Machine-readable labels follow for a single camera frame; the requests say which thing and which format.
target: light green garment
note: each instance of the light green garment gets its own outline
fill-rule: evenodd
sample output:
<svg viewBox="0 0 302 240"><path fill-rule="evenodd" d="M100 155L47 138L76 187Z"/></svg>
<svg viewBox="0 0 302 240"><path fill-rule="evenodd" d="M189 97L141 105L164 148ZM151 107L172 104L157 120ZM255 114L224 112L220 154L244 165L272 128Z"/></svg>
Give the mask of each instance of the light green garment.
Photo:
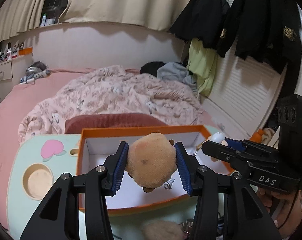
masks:
<svg viewBox="0 0 302 240"><path fill-rule="evenodd" d="M198 95L208 96L213 86L218 63L215 49L206 49L197 38L191 41L187 69L197 77Z"/></svg>

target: brown plush toy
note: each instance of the brown plush toy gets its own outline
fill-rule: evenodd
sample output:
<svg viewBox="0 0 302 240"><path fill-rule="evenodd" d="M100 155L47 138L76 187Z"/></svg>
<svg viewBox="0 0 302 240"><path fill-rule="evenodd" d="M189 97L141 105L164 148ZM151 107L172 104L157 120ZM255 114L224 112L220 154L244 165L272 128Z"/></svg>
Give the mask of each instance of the brown plush toy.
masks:
<svg viewBox="0 0 302 240"><path fill-rule="evenodd" d="M144 192L160 187L177 170L173 145L162 133L150 133L130 145L125 170Z"/></svg>

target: pink floral blanket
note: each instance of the pink floral blanket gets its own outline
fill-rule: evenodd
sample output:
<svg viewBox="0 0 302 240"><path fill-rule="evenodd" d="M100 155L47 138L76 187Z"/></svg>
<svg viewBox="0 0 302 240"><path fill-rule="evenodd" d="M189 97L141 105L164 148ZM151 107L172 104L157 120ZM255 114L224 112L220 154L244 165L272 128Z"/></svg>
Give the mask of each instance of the pink floral blanket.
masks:
<svg viewBox="0 0 302 240"><path fill-rule="evenodd" d="M22 120L19 143L38 134L63 134L65 121L83 114L149 114L168 125L204 124L192 90L177 81L102 68L71 80L55 97L38 103Z"/></svg>

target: pink heart decal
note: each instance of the pink heart decal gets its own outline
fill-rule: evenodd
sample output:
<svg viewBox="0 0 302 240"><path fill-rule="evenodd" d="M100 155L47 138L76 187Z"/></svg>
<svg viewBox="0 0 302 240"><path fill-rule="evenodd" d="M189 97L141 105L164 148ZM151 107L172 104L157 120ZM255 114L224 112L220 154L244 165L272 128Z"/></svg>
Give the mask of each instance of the pink heart decal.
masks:
<svg viewBox="0 0 302 240"><path fill-rule="evenodd" d="M64 145L58 140L48 140L41 148L41 156L43 159L51 158L53 155L59 155L64 151Z"/></svg>

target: curtain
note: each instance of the curtain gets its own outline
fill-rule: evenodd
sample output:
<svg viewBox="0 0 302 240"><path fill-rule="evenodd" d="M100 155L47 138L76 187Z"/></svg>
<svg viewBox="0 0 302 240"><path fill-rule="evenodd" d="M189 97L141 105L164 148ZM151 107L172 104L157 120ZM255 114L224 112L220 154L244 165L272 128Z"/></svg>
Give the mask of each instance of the curtain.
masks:
<svg viewBox="0 0 302 240"><path fill-rule="evenodd" d="M39 27L45 0L6 0L0 8L0 42Z"/></svg>
<svg viewBox="0 0 302 240"><path fill-rule="evenodd" d="M168 30L189 0L68 0L59 22L117 22Z"/></svg>

